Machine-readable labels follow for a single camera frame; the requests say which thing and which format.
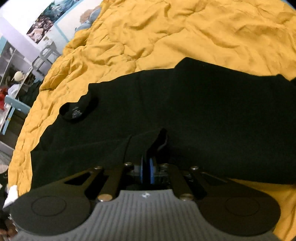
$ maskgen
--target bed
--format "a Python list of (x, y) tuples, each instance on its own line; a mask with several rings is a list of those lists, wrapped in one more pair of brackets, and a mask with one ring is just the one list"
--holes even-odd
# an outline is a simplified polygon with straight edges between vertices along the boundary
[[(296, 77), (296, 11), (280, 0), (105, 0), (89, 29), (80, 30), (40, 87), (9, 166), (9, 186), (30, 190), (30, 151), (59, 108), (77, 102), (89, 83), (133, 72), (173, 68), (184, 57), (254, 75)], [(281, 206), (274, 230), (296, 236), (296, 186), (240, 181)]]

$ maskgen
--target colorful picture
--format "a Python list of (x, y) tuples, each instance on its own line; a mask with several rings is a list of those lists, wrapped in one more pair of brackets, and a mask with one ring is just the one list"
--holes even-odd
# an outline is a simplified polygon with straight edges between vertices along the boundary
[(53, 24), (74, 4), (80, 0), (54, 0), (36, 19), (27, 35), (39, 43), (44, 35), (50, 30)]

